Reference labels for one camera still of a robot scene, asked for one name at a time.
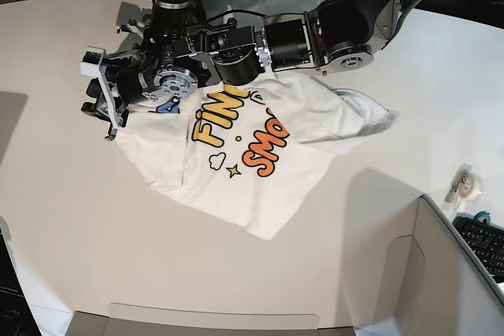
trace gray panel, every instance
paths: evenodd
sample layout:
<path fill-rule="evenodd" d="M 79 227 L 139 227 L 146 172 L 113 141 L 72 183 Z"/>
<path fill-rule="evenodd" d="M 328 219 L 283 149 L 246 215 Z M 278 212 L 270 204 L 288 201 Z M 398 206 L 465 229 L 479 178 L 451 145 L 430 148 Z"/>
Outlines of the gray panel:
<path fill-rule="evenodd" d="M 65 336 L 103 336 L 108 320 L 106 316 L 75 312 Z"/>
<path fill-rule="evenodd" d="M 318 316 L 313 314 L 222 314 L 168 310 L 121 303 L 111 303 L 108 309 L 113 319 L 217 330 L 316 330 L 319 323 Z"/>
<path fill-rule="evenodd" d="M 388 246 L 380 285 L 380 295 L 378 296 L 373 319 L 374 331 L 378 334 L 391 334 L 390 331 L 379 332 L 378 330 L 382 327 L 378 327 L 378 325 L 386 324 L 394 316 L 401 295 L 402 280 L 408 258 L 411 258 L 412 244 L 416 244 L 413 236 L 403 236 L 393 240 Z"/>
<path fill-rule="evenodd" d="M 396 322 L 402 336 L 498 335 L 504 306 L 495 283 L 465 250 L 453 226 L 435 205 L 421 198 Z M 418 264 L 424 254 L 425 264 Z"/>
<path fill-rule="evenodd" d="M 355 336 L 353 327 L 344 328 L 324 328 L 318 330 L 319 336 Z"/>
<path fill-rule="evenodd" d="M 216 330 L 112 318 L 109 319 L 103 336 L 166 336 L 167 334 L 170 336 L 319 336 L 317 330 Z"/>

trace black cable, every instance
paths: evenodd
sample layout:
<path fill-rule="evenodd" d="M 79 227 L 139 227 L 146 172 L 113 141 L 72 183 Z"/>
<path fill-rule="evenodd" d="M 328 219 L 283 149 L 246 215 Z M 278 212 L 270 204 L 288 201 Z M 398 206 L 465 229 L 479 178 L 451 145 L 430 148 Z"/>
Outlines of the black cable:
<path fill-rule="evenodd" d="M 266 17 L 266 15 L 264 13 L 259 13 L 259 12 L 255 12 L 255 11 L 249 11 L 247 9 L 230 9 L 229 11 L 226 11 L 226 12 L 223 12 L 223 13 L 219 13 L 218 15 L 216 15 L 214 17 L 210 17 L 206 22 L 210 23 L 210 22 L 215 21 L 217 19 L 220 19 L 221 17 L 226 16 L 226 15 L 228 15 L 230 13 L 246 13 L 248 15 L 254 15 L 254 16 L 257 16 L 257 17 Z"/>

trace white t-shirt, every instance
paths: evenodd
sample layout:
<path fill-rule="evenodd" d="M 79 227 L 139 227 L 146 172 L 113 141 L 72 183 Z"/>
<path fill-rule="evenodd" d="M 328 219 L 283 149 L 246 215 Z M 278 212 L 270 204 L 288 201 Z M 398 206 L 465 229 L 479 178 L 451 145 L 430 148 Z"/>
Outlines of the white t-shirt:
<path fill-rule="evenodd" d="M 395 116 L 308 76 L 198 89 L 159 112 L 131 112 L 116 141 L 155 189 L 271 239 L 338 154 Z"/>

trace green object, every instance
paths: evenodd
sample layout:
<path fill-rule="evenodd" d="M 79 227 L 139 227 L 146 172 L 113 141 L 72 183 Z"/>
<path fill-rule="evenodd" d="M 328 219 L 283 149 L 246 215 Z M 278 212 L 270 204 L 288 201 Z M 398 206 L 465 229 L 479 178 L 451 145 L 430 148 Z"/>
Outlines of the green object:
<path fill-rule="evenodd" d="M 474 220 L 477 220 L 478 222 L 490 224 L 490 213 L 489 212 L 478 212 L 474 218 Z"/>

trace white table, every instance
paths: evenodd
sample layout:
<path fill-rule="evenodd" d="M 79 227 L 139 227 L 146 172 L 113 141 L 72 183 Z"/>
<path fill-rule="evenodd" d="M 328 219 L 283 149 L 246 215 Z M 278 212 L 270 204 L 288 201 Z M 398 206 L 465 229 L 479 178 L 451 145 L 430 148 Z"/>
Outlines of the white table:
<path fill-rule="evenodd" d="M 422 192 L 442 200 L 463 162 L 485 182 L 467 211 L 490 211 L 504 225 L 504 31 L 414 11 L 370 66 L 324 78 L 397 110 L 400 124 L 336 159 L 266 242 L 150 190 L 103 140 L 106 124 L 79 111 L 85 46 L 117 49 L 121 2 L 149 6 L 0 6 L 0 91 L 28 96 L 0 166 L 0 216 L 47 334 L 64 334 L 72 311 L 107 315 L 111 302 L 316 314 L 319 327 L 372 323 L 387 247 L 412 234 L 412 202 Z M 45 308 L 58 312 L 50 318 Z"/>

